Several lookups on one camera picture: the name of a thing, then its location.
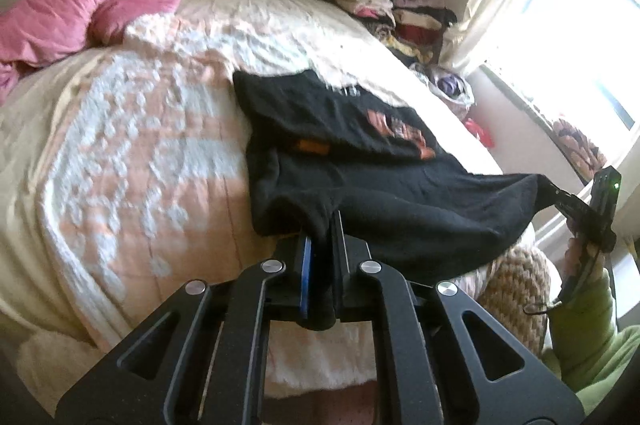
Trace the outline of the green sleeve right forearm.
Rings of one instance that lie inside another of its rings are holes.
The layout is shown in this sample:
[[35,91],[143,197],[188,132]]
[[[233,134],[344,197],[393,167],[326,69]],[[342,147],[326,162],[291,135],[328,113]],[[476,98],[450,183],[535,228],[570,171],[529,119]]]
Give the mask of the green sleeve right forearm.
[[617,330],[608,272],[567,306],[548,313],[552,353],[544,363],[576,393],[587,415],[603,401],[639,348],[639,327]]

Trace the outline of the person right hand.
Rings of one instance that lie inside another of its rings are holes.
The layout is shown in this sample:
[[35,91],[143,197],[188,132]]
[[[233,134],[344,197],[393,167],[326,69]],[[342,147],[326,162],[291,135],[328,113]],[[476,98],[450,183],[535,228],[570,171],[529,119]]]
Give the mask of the person right hand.
[[582,235],[568,240],[567,250],[558,262],[562,286],[559,301],[566,304],[590,284],[603,277],[608,255]]

